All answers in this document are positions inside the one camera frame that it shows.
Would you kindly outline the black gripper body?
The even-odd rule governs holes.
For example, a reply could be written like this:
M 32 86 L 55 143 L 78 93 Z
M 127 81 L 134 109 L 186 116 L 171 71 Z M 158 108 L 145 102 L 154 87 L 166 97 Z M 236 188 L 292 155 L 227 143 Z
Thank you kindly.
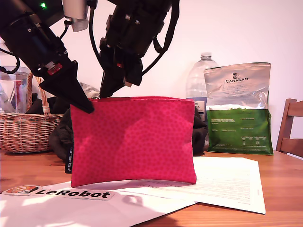
M 0 35 L 36 76 L 52 76 L 71 67 L 63 42 L 36 14 L 15 19 Z

